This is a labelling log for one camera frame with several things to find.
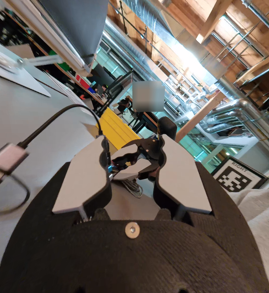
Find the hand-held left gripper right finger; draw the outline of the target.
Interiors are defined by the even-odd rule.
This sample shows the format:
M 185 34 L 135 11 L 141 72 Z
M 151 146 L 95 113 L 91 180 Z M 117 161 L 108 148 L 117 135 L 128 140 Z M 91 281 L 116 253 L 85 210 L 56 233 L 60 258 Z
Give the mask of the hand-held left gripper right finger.
M 161 209 L 167 209 L 171 218 L 187 211 L 212 212 L 194 158 L 166 134 L 159 139 L 158 163 L 153 199 Z

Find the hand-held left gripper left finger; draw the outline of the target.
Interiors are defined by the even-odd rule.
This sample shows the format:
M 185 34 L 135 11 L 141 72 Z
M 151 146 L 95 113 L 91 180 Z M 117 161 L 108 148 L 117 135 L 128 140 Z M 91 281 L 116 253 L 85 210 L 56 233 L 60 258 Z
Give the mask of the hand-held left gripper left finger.
M 107 206 L 112 199 L 107 152 L 107 138 L 98 136 L 73 157 L 52 208 L 54 214 L 79 212 L 89 221 L 96 210 Z

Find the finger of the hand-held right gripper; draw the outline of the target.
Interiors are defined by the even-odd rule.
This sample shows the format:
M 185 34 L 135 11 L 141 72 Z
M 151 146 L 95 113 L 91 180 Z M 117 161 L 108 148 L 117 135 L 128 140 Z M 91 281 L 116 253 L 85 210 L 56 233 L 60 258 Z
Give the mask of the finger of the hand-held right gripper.
M 138 157 L 138 146 L 129 145 L 119 149 L 112 155 L 112 163 L 114 164 L 126 164 L 127 162 L 133 162 Z
M 149 166 L 151 166 L 151 162 L 149 160 L 140 158 L 134 165 L 130 165 L 126 169 L 120 170 L 116 175 L 113 176 L 113 180 L 133 180 L 134 178 L 138 177 L 141 171 Z

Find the yellow panel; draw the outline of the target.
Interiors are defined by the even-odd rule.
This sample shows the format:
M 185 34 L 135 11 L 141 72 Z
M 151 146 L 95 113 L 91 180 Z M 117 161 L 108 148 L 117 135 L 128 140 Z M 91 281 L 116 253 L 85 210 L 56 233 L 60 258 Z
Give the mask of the yellow panel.
M 106 108 L 99 119 L 103 134 L 116 149 L 140 137 L 118 117 L 111 109 Z

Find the framed black-white marker sign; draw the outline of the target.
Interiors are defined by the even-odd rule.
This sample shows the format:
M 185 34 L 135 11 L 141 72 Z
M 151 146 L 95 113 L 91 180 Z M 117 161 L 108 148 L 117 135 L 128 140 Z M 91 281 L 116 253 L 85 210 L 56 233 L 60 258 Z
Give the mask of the framed black-white marker sign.
M 227 192 L 259 189 L 268 180 L 268 177 L 232 156 L 225 158 L 211 175 Z

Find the wooden beam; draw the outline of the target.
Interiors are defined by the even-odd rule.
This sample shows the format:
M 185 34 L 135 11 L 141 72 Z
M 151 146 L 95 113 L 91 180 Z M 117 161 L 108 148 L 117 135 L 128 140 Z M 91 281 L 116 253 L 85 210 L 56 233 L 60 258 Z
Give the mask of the wooden beam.
M 205 118 L 226 96 L 222 92 L 212 95 L 212 98 L 177 132 L 175 142 L 181 141 L 195 126 Z

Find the silver ventilation pipes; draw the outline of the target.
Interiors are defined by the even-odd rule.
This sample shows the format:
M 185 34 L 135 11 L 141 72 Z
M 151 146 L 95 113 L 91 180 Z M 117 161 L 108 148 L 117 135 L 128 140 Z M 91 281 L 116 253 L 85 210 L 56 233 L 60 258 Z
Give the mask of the silver ventilation pipes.
M 269 148 L 269 121 L 264 113 L 261 113 L 225 76 L 221 77 L 215 85 L 230 99 L 230 102 L 214 108 L 205 118 L 214 117 L 216 122 L 228 118 L 238 119 L 239 123 Z

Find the white flat board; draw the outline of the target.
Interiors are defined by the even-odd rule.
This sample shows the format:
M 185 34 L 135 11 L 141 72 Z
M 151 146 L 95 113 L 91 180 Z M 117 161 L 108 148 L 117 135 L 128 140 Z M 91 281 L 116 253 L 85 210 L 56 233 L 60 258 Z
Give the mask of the white flat board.
M 0 77 L 44 96 L 51 97 L 47 90 L 31 76 L 19 62 L 0 52 Z

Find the dark grey panel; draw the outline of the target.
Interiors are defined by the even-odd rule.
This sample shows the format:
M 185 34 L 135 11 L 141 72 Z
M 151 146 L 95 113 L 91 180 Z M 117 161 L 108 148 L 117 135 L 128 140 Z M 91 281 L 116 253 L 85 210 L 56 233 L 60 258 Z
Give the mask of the dark grey panel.
M 38 3 L 90 66 L 104 30 L 108 0 L 40 0 Z

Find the large ribbed air duct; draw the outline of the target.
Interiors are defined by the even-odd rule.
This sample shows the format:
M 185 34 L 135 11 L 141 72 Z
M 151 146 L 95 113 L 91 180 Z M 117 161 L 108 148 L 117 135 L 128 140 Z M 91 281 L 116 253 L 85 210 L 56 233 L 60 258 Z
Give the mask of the large ribbed air duct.
M 178 37 L 184 32 L 184 28 L 167 12 L 161 2 L 147 0 L 123 0 L 123 2 L 169 47 L 180 43 Z

